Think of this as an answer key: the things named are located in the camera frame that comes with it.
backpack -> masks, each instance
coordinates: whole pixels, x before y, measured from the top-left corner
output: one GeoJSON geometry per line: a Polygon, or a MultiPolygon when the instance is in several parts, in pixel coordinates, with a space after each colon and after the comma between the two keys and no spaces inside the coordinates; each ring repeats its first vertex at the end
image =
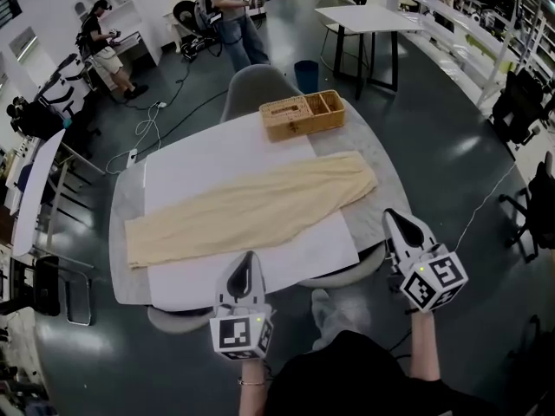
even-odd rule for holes
{"type": "Polygon", "coordinates": [[[83,28],[85,26],[85,23],[89,19],[90,19],[90,16],[88,16],[85,19],[85,21],[82,23],[81,29],[79,29],[79,34],[77,34],[77,37],[75,38],[75,45],[77,46],[77,49],[79,49],[79,54],[81,55],[81,59],[83,61],[85,61],[86,59],[88,59],[92,55],[92,52],[90,50],[89,34],[87,32],[83,32],[83,28]]]}

khaki shorts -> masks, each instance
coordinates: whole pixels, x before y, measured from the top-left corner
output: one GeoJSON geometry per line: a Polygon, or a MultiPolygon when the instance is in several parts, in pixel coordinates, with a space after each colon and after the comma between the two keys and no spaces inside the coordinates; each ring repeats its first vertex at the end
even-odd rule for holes
{"type": "Polygon", "coordinates": [[[94,54],[93,62],[96,67],[104,68],[110,74],[116,74],[123,68],[120,58],[110,46],[107,46],[94,54]]]}

woven box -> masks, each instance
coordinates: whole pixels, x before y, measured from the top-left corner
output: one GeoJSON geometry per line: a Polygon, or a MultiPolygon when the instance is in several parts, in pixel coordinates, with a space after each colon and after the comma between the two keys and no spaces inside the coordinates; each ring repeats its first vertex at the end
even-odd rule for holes
{"type": "Polygon", "coordinates": [[[260,113],[272,142],[342,127],[345,122],[345,107],[333,90],[265,103],[260,113]]]}

beige cloth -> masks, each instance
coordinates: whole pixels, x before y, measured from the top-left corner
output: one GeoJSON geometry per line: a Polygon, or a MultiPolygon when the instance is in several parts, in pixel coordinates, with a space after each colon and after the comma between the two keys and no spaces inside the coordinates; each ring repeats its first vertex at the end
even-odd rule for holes
{"type": "Polygon", "coordinates": [[[235,179],[126,222],[132,268],[283,244],[377,186],[358,152],[300,160],[235,179]]]}

bracelet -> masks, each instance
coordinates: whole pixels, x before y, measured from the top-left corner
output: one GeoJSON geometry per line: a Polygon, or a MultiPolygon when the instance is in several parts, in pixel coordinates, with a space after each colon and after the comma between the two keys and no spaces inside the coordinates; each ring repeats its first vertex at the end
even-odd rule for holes
{"type": "Polygon", "coordinates": [[[241,378],[237,378],[237,383],[239,385],[252,385],[252,386],[263,386],[266,385],[265,382],[245,382],[241,378]]]}

